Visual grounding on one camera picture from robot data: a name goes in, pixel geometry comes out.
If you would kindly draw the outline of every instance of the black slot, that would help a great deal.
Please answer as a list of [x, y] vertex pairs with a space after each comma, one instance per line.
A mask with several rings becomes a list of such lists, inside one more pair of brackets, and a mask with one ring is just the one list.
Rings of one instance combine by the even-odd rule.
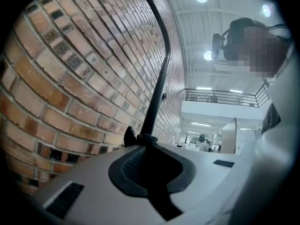
[[67, 186], [57, 198], [46, 208], [46, 211], [50, 212], [52, 215], [63, 219], [79, 194], [83, 190], [84, 185], [72, 182]]
[[216, 160], [213, 162], [213, 164], [217, 164], [217, 165], [224, 166], [224, 167], [233, 167], [233, 165], [234, 165], [233, 162], [227, 162], [227, 161], [223, 161], [223, 160]]

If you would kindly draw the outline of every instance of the metal railing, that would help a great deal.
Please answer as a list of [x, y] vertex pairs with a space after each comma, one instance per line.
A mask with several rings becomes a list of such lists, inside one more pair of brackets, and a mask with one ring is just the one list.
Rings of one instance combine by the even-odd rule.
[[266, 85], [260, 87], [256, 94], [236, 93], [223, 90], [197, 90], [185, 89], [186, 101], [220, 103], [241, 105], [249, 107], [261, 107], [269, 96], [266, 92]]

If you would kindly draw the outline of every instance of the person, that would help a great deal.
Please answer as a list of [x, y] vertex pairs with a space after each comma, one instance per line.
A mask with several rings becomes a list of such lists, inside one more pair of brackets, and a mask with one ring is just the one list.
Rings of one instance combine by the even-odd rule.
[[[226, 60], [244, 61], [255, 75], [275, 79], [284, 71], [294, 51], [291, 37], [276, 36], [270, 27], [250, 18], [230, 23], [223, 50]], [[278, 111], [271, 103], [262, 122], [262, 134], [280, 122]]]
[[199, 136], [199, 142], [200, 143], [196, 145], [196, 147], [199, 148], [199, 151], [208, 152], [210, 146], [205, 142], [205, 136], [203, 134]]

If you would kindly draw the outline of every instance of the white ceiling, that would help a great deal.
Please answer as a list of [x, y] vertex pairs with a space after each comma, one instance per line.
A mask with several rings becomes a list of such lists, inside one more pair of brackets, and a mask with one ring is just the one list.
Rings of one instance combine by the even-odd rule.
[[[212, 132], [216, 130], [221, 130], [226, 124], [228, 124], [233, 118], [218, 117], [218, 116], [208, 116], [201, 114], [191, 114], [191, 113], [181, 113], [182, 118], [182, 134], [187, 134], [187, 131], [196, 132], [200, 134], [211, 136]], [[199, 125], [194, 125], [192, 122], [210, 124], [211, 127], [204, 127]], [[237, 119], [237, 128], [254, 128], [261, 129], [261, 120], [250, 120], [250, 119]], [[199, 137], [199, 134], [189, 133], [191, 136]]]
[[214, 33], [222, 34], [232, 20], [249, 17], [268, 26], [281, 23], [277, 12], [269, 18], [262, 14], [262, 5], [273, 6], [269, 0], [169, 0], [174, 8], [176, 21], [183, 42], [187, 68], [187, 87], [212, 87], [215, 90], [242, 90], [254, 94], [262, 86], [261, 78], [250, 74], [245, 67], [229, 66], [222, 51], [219, 60], [206, 61], [204, 52], [211, 50]]

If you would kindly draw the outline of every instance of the black handle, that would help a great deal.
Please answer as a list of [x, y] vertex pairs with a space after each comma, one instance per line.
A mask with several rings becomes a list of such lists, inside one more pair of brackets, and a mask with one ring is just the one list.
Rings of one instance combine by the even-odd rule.
[[154, 88], [154, 92], [145, 116], [144, 123], [142, 125], [141, 134], [152, 134], [155, 120], [158, 114], [159, 106], [161, 103], [161, 98], [163, 94], [163, 90], [165, 87], [165, 80], [167, 76], [167, 71], [169, 68], [169, 61], [170, 61], [170, 55], [171, 55], [171, 45], [170, 45], [170, 39], [168, 35], [167, 28], [164, 24], [164, 21], [159, 14], [158, 8], [156, 7], [153, 0], [146, 0], [152, 9], [152, 12], [159, 24], [160, 30], [163, 34], [164, 42], [165, 42], [165, 58], [163, 61], [163, 64], [161, 66], [159, 76], [157, 79], [157, 83]]

